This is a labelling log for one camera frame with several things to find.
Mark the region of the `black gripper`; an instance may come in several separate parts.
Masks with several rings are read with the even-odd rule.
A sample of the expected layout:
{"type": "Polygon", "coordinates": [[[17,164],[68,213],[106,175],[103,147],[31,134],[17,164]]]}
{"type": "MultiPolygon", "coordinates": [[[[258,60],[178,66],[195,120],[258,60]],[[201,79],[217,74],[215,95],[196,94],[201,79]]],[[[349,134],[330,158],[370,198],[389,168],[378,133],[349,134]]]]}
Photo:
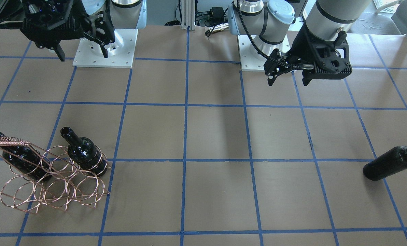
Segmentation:
{"type": "Polygon", "coordinates": [[[81,0],[22,0],[21,3],[25,15],[21,32],[37,47],[49,48],[65,62],[60,41],[85,37],[98,44],[103,57],[108,58],[106,46],[115,42],[115,29],[107,12],[101,11],[89,20],[81,0]]]}
{"type": "Polygon", "coordinates": [[[312,80],[341,80],[352,74],[349,44],[344,30],[337,32],[333,40],[322,40],[313,35],[307,25],[303,25],[295,37],[287,60],[279,49],[274,49],[264,63],[264,72],[269,86],[278,76],[294,70],[290,64],[312,65],[304,69],[302,83],[308,86],[312,80]]]}

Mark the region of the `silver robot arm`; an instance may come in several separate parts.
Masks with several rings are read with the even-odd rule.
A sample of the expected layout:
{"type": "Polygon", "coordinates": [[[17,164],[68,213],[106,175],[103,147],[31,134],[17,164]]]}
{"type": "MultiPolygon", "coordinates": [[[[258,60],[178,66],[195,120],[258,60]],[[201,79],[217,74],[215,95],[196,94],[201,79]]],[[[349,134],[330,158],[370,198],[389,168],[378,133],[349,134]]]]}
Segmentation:
{"type": "Polygon", "coordinates": [[[62,40],[85,38],[108,58],[119,44],[118,29],[143,29],[147,23],[145,0],[23,0],[22,6],[21,32],[62,62],[62,40]]]}
{"type": "Polygon", "coordinates": [[[282,43],[295,20],[285,0],[234,0],[227,8],[230,32],[247,36],[272,86],[277,77],[302,71],[302,82],[342,80],[352,74],[347,33],[369,5],[367,0],[316,0],[288,51],[282,43]]]}

